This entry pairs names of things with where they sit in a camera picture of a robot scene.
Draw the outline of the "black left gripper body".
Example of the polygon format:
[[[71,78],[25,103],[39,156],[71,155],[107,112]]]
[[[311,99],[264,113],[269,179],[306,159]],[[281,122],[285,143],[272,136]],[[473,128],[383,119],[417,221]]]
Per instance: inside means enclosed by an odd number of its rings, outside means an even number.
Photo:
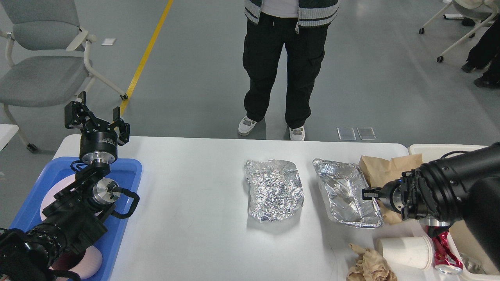
[[[80,138],[80,160],[85,164],[103,162],[112,164],[118,159],[118,136],[111,131],[82,131]]]

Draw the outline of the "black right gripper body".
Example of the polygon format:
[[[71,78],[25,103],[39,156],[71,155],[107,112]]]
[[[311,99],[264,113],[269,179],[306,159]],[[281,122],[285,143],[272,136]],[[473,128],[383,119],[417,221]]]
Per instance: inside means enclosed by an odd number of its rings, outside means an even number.
[[[401,180],[392,180],[386,183],[379,193],[379,201],[388,209],[396,213],[402,213],[405,206],[404,193]]]

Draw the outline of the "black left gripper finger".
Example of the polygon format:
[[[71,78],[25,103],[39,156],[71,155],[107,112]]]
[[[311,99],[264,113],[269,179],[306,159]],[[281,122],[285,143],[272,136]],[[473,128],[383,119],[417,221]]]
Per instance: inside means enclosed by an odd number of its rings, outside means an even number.
[[[121,117],[120,107],[115,107],[112,113],[113,122],[109,128],[117,135],[117,144],[123,146],[130,140],[130,124]]]
[[[86,105],[86,92],[78,94],[75,101],[64,107],[64,126],[67,129],[79,129],[82,133],[107,132],[110,123],[97,118]]]

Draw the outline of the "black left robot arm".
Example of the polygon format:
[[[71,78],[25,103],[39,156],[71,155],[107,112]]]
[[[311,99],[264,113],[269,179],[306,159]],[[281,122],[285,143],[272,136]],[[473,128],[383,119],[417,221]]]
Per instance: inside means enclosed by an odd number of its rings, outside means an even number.
[[[1,234],[1,276],[11,281],[55,281],[65,277],[80,281],[70,270],[52,265],[65,253],[81,254],[106,232],[109,216],[129,218],[136,210],[137,193],[107,178],[118,159],[118,146],[130,139],[130,124],[113,110],[113,121],[96,117],[86,106],[86,92],[64,108],[65,127],[81,131],[80,158],[70,164],[75,180],[55,194],[43,209],[45,219],[27,232],[18,228]]]

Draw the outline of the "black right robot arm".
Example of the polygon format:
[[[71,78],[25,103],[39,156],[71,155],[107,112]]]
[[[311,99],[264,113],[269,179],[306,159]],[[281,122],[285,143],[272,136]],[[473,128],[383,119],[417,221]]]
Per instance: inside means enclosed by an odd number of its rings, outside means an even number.
[[[446,227],[464,221],[495,267],[499,267],[500,146],[453,151],[405,171],[383,187],[362,190],[364,200],[379,200],[403,220],[434,219]]]

